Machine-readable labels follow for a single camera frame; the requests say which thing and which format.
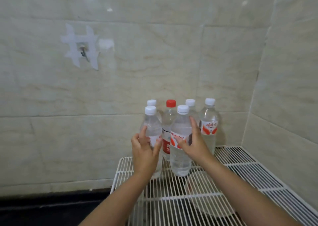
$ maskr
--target hand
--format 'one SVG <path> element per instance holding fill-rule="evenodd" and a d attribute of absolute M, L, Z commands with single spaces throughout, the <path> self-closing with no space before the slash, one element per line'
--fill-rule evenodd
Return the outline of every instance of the hand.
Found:
<path fill-rule="evenodd" d="M 195 162 L 202 166 L 207 160 L 215 160 L 215 157 L 206 146 L 204 139 L 201 136 L 200 128 L 195 119 L 190 116 L 192 127 L 192 144 L 189 146 L 184 140 L 176 138 L 178 145 L 182 150 Z"/>
<path fill-rule="evenodd" d="M 146 137 L 147 126 L 145 125 L 140 134 L 131 138 L 133 146 L 134 173 L 151 178 L 156 170 L 162 139 L 158 139 L 154 148 L 150 147 L 149 138 Z"/>

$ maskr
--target white wire shelf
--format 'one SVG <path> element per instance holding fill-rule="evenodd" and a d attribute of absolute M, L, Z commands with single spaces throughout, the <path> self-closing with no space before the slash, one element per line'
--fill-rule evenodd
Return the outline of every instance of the white wire shelf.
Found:
<path fill-rule="evenodd" d="M 241 146 L 217 146 L 216 158 L 268 196 L 305 226 L 318 225 L 318 213 Z M 133 174 L 132 157 L 119 160 L 111 193 Z M 168 162 L 137 200 L 126 225 L 246 225 L 207 173 L 192 162 L 186 177 L 177 177 Z"/>

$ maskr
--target bottle label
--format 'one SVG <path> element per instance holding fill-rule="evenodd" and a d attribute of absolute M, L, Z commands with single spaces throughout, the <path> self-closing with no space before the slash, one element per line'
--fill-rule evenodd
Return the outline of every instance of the bottle label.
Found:
<path fill-rule="evenodd" d="M 203 135 L 214 135 L 217 132 L 218 121 L 201 121 L 199 127 L 201 128 L 201 134 Z"/>
<path fill-rule="evenodd" d="M 165 153 L 170 154 L 170 131 L 162 129 L 162 149 Z"/>
<path fill-rule="evenodd" d="M 157 140 L 161 138 L 161 135 L 156 135 L 156 136 L 149 136 L 150 137 L 150 146 L 154 147 Z"/>
<path fill-rule="evenodd" d="M 171 145 L 174 146 L 175 148 L 181 149 L 181 147 L 178 145 L 178 143 L 176 141 L 176 137 L 179 137 L 179 138 L 185 140 L 185 142 L 188 145 L 192 144 L 192 134 L 190 134 L 189 136 L 186 136 L 186 135 L 180 135 L 180 134 L 175 133 L 175 132 L 171 132 L 170 142 L 171 142 Z"/>

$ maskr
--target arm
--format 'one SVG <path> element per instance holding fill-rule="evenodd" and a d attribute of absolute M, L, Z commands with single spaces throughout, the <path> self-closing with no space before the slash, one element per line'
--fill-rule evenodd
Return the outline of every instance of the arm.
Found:
<path fill-rule="evenodd" d="M 192 144 L 178 140 L 178 145 L 215 181 L 231 205 L 248 226 L 300 226 L 283 209 L 265 195 L 222 165 L 207 148 L 195 120 L 192 125 Z"/>
<path fill-rule="evenodd" d="M 149 146 L 145 137 L 147 126 L 140 134 L 131 139 L 133 147 L 133 175 L 110 194 L 97 208 L 95 208 L 79 226 L 117 226 L 124 225 L 135 202 L 144 190 L 158 163 L 161 140 L 154 149 Z"/>

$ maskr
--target plastic bottle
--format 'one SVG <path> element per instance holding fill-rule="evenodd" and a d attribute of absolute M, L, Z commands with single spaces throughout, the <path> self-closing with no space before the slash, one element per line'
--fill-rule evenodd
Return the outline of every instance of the plastic bottle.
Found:
<path fill-rule="evenodd" d="M 165 160 L 170 161 L 170 128 L 177 112 L 173 109 L 176 107 L 176 101 L 174 99 L 168 99 L 166 102 L 167 109 L 162 116 L 162 152 Z"/>
<path fill-rule="evenodd" d="M 171 125 L 171 146 L 170 146 L 170 166 L 176 176 L 184 177 L 188 175 L 191 168 L 191 159 L 178 146 L 176 137 L 192 143 L 192 128 L 189 119 L 189 106 L 179 105 L 178 115 Z"/>
<path fill-rule="evenodd" d="M 196 107 L 195 107 L 196 101 L 194 99 L 186 99 L 185 100 L 185 105 L 189 106 L 189 116 L 191 115 L 197 122 L 197 125 L 199 125 L 200 122 L 200 118 L 199 118 L 199 114 L 196 111 Z"/>
<path fill-rule="evenodd" d="M 214 108 L 215 99 L 206 98 L 205 106 L 200 111 L 200 123 L 202 137 L 212 154 L 215 151 L 216 132 L 218 125 L 218 115 Z"/>
<path fill-rule="evenodd" d="M 144 125 L 147 126 L 146 136 L 150 137 L 150 146 L 154 147 L 156 140 L 161 137 L 161 123 L 156 116 L 156 107 L 155 106 L 147 106 L 145 108 L 145 119 L 140 127 L 140 130 Z M 162 167 L 162 152 L 160 151 L 159 160 L 157 164 L 157 168 L 153 173 L 151 179 L 158 178 L 161 174 Z"/>
<path fill-rule="evenodd" d="M 157 100 L 155 100 L 155 99 L 147 100 L 147 106 L 157 106 Z M 156 115 L 157 115 L 159 121 L 161 122 L 161 114 L 159 113 L 158 110 L 156 112 Z"/>

